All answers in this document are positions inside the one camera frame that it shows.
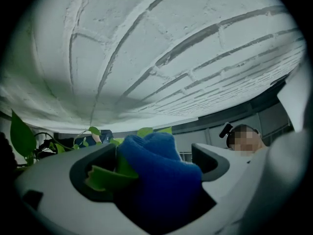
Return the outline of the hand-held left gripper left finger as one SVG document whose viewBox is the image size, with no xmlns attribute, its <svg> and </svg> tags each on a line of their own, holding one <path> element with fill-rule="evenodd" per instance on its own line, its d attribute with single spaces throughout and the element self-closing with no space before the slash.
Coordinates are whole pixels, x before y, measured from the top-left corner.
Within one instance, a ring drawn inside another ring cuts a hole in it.
<svg viewBox="0 0 313 235">
<path fill-rule="evenodd" d="M 111 192 L 85 183 L 92 165 L 112 172 L 115 164 L 115 145 L 89 146 L 41 159 L 15 180 L 15 187 L 53 235 L 147 235 L 119 210 Z"/>
</svg>

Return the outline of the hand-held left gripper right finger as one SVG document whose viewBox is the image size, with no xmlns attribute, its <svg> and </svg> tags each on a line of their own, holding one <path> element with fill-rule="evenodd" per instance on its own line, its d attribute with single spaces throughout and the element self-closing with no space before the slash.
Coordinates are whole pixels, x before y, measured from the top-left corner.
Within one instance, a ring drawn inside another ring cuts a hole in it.
<svg viewBox="0 0 313 235">
<path fill-rule="evenodd" d="M 166 235 L 239 235 L 260 174 L 255 165 L 248 169 L 252 157 L 201 143 L 192 144 L 191 153 L 202 170 L 202 193 L 193 220 Z"/>
</svg>

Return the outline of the green leafy plant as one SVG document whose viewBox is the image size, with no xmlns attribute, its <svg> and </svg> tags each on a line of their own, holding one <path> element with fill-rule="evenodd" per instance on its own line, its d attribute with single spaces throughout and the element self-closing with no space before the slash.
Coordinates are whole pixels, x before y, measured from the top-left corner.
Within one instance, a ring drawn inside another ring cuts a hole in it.
<svg viewBox="0 0 313 235">
<path fill-rule="evenodd" d="M 91 132 L 93 139 L 96 141 L 96 145 L 107 144 L 100 141 L 99 136 L 101 133 L 96 127 L 91 126 L 88 131 Z M 79 134 L 75 138 L 62 140 L 51 137 L 49 140 L 44 140 L 37 148 L 37 135 L 38 134 L 32 133 L 31 129 L 15 112 L 12 112 L 10 127 L 11 142 L 16 151 L 25 158 L 28 165 L 31 165 L 34 159 L 42 159 L 52 154 L 89 147 L 86 138 L 83 140 L 84 147 L 79 147 L 79 145 L 75 144 L 75 140 L 82 137 L 81 134 Z M 96 165 L 95 162 L 91 162 L 91 165 L 86 166 L 86 172 L 83 173 L 83 184 L 94 191 L 119 191 L 138 179 L 138 174 L 128 164 L 126 159 L 116 153 L 116 149 L 121 142 L 112 138 L 109 143 L 113 144 L 113 162 L 109 163 L 113 168 L 105 168 L 104 165 Z"/>
</svg>

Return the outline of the blue cloth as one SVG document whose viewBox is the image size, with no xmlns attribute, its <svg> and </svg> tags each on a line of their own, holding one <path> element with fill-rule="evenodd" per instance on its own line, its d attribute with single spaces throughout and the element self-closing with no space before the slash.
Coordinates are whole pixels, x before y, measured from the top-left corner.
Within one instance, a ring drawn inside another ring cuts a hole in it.
<svg viewBox="0 0 313 235">
<path fill-rule="evenodd" d="M 167 233 L 190 221 L 201 195 L 201 169 L 181 160 L 174 136 L 127 136 L 119 146 L 138 179 L 114 200 L 143 229 Z"/>
</svg>

